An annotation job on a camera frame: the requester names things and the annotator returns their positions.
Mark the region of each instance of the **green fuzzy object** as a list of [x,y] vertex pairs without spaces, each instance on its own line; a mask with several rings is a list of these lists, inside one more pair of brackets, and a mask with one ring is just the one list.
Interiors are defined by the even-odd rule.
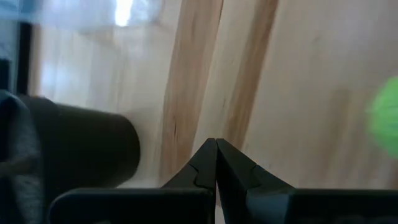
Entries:
[[376,96],[369,110],[370,132],[376,142],[398,157],[398,78],[391,78]]

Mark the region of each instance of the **black tube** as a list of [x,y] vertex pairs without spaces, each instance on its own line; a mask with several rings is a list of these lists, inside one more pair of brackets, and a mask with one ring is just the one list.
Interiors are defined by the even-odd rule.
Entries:
[[125,117],[56,105],[43,98],[1,94],[13,98],[18,110],[28,111],[35,128],[43,215],[52,200],[66,191],[115,187],[134,175],[140,158],[139,140]]

